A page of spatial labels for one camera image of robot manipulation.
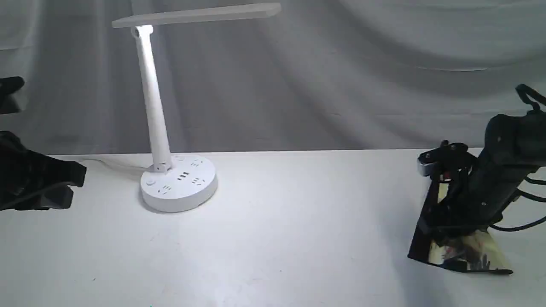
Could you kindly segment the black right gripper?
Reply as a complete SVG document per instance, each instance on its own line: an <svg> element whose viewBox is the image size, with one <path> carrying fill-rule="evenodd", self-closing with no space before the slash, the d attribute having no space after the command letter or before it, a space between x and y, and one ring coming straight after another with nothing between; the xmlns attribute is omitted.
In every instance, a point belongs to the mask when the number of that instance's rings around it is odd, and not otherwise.
<svg viewBox="0 0 546 307"><path fill-rule="evenodd" d="M443 176L448 194L425 221L443 235L469 235L503 218L504 166L494 160L474 160L470 167L431 176Z"/></svg>

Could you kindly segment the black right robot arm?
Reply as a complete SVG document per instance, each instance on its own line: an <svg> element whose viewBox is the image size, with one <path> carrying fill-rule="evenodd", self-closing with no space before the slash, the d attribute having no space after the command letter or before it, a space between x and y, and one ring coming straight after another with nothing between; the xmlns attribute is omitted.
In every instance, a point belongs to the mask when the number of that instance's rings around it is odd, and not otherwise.
<svg viewBox="0 0 546 307"><path fill-rule="evenodd" d="M486 126L484 147L478 156L462 142L444 141L421 153L421 173L439 186L448 175L448 193L422 211L418 227L446 237L470 234L501 221L507 206L520 193L520 184L545 167L545 114L494 116Z"/></svg>

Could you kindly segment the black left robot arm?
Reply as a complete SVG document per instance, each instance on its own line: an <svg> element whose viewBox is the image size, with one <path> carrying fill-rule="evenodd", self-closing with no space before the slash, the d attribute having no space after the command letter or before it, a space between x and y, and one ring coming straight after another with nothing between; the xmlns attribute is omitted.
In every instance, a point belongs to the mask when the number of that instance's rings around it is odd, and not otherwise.
<svg viewBox="0 0 546 307"><path fill-rule="evenodd" d="M64 210L71 207L72 187L83 187L87 168L26 148L13 132L0 133L0 209Z"/></svg>

